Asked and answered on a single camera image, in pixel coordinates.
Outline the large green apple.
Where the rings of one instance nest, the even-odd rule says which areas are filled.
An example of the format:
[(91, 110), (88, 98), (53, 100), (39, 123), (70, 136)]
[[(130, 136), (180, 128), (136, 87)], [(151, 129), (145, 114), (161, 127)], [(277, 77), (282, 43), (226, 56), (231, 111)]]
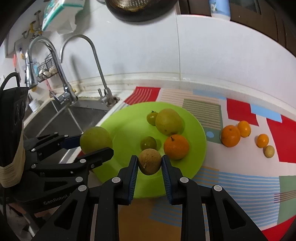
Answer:
[(80, 137), (80, 147), (84, 154), (104, 148), (112, 148), (112, 139), (106, 129), (94, 126), (86, 130)]

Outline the brown kiwi fruit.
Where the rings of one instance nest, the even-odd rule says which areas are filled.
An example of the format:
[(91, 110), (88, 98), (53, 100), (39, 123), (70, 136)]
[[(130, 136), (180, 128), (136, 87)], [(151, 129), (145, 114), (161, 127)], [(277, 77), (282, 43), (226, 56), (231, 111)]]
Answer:
[(153, 175), (160, 169), (162, 157), (155, 149), (145, 149), (140, 153), (138, 160), (141, 172)]
[(272, 158), (274, 156), (275, 149), (273, 146), (267, 145), (263, 148), (263, 153), (267, 158)]

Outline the small dark green fruit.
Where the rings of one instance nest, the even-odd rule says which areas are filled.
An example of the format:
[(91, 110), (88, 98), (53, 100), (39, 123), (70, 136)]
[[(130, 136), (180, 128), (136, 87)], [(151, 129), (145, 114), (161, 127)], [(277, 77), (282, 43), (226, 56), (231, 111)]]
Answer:
[(157, 149), (157, 142), (153, 137), (145, 137), (140, 141), (140, 148), (141, 150), (146, 150), (146, 149)]

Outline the small green persimmon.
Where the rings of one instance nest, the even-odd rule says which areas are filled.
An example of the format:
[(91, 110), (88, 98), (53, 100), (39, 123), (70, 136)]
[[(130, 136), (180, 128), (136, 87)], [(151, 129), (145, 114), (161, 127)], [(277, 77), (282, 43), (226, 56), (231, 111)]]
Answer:
[(155, 126), (156, 125), (156, 117), (157, 117), (158, 113), (156, 111), (151, 111), (148, 115), (147, 115), (147, 122), (152, 125)]

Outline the yellow-green pear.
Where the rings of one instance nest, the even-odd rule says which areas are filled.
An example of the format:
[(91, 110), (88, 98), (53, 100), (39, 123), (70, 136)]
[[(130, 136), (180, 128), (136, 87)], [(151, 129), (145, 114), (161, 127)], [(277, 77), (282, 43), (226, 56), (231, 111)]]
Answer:
[(158, 113), (155, 126), (163, 135), (171, 136), (177, 134), (182, 129), (183, 123), (175, 110), (166, 108)]

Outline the large orange with stem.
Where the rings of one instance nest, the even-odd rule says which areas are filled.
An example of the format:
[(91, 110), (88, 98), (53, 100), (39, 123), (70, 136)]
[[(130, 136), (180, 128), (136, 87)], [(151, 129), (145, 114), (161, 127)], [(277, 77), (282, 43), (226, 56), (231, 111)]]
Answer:
[(182, 135), (174, 134), (164, 142), (164, 153), (170, 160), (180, 160), (184, 158), (190, 149), (188, 140)]

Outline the large steel kitchen faucet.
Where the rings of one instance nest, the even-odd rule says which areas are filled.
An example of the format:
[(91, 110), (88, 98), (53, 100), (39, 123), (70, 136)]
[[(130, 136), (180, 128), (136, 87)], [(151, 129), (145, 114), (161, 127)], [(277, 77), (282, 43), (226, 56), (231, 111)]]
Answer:
[[(37, 43), (44, 44), (50, 51), (50, 56), (46, 58), (41, 65), (39, 65), (36, 72), (34, 70), (34, 62), (32, 59), (32, 49)], [(65, 73), (63, 71), (63, 68), (59, 62), (56, 49), (48, 38), (40, 36), (31, 40), (29, 47), (25, 52), (25, 65), (26, 65), (25, 84), (27, 88), (33, 89), (38, 85), (38, 83), (41, 83), (51, 78), (53, 75), (58, 74), (63, 84), (64, 93), (62, 93), (60, 96), (56, 96), (52, 91), (50, 91), (51, 95), (60, 104), (63, 104), (67, 100), (70, 101), (71, 103), (74, 103), (77, 101), (78, 98), (75, 95), (72, 86), (68, 82), (65, 76)]]

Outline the stainless steel sink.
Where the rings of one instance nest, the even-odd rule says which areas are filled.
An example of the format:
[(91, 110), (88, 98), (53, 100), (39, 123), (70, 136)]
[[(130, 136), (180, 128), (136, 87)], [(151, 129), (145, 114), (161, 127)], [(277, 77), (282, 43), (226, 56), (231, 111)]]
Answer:
[(33, 138), (58, 132), (75, 136), (97, 125), (110, 108), (98, 100), (79, 99), (59, 104), (49, 100), (25, 120), (24, 137)]

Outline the colourful patterned table mat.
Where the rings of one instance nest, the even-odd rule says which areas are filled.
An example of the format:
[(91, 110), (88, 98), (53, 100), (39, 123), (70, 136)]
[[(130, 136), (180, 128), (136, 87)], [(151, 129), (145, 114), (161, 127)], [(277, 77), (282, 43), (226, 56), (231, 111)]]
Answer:
[(220, 93), (137, 87), (99, 123), (114, 157), (95, 169), (115, 176), (151, 136), (159, 153), (197, 184), (222, 186), (268, 240), (295, 240), (295, 121)]

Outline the small orange round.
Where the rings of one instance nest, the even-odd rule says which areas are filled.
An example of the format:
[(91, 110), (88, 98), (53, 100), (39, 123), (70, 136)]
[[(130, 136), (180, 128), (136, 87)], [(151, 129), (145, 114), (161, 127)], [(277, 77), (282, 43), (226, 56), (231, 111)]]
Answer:
[(257, 136), (256, 145), (259, 148), (265, 148), (268, 145), (268, 143), (269, 143), (269, 137), (267, 134), (262, 133)]

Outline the small orange oval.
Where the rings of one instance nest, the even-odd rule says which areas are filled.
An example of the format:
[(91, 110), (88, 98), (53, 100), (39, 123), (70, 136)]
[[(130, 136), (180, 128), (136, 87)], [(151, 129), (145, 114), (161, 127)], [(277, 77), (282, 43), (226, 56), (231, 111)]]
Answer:
[(250, 124), (247, 121), (245, 121), (245, 120), (240, 121), (237, 124), (237, 128), (240, 131), (241, 137), (246, 138), (246, 137), (250, 136), (251, 127), (250, 127)]

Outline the tissue pack green white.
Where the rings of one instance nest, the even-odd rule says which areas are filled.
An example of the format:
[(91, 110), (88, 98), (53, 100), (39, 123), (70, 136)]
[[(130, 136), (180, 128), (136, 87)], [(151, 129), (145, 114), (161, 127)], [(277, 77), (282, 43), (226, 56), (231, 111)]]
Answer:
[(75, 16), (84, 9), (85, 0), (52, 0), (44, 9), (43, 32), (57, 32), (60, 35), (76, 30)]

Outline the dark wooden window frame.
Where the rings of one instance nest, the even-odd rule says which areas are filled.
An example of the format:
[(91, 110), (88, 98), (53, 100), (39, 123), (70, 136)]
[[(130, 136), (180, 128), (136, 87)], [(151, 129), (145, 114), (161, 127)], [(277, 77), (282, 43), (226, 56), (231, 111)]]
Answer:
[[(295, 55), (295, 15), (282, 1), (229, 1), (231, 21), (257, 30)], [(179, 1), (182, 15), (211, 16), (209, 1)]]

